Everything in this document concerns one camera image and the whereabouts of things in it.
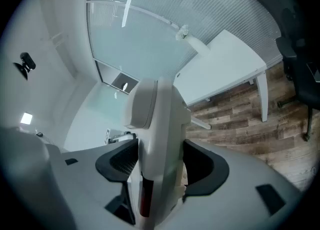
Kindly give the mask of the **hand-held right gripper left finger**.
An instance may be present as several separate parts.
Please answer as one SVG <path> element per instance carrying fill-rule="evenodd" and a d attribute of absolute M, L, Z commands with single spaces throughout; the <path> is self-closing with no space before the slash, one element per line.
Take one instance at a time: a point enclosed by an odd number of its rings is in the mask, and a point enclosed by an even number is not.
<path fill-rule="evenodd" d="M 57 230 L 134 230 L 136 215 L 127 180 L 138 158 L 138 140 L 62 153 L 46 145 L 63 206 Z"/>

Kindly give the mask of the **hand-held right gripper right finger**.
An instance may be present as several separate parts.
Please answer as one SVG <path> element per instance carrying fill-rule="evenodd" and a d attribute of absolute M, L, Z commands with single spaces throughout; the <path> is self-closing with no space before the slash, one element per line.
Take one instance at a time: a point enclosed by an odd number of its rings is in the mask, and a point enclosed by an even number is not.
<path fill-rule="evenodd" d="M 301 192 L 262 160 L 220 146 L 185 140 L 188 184 L 174 230 L 275 230 Z"/>

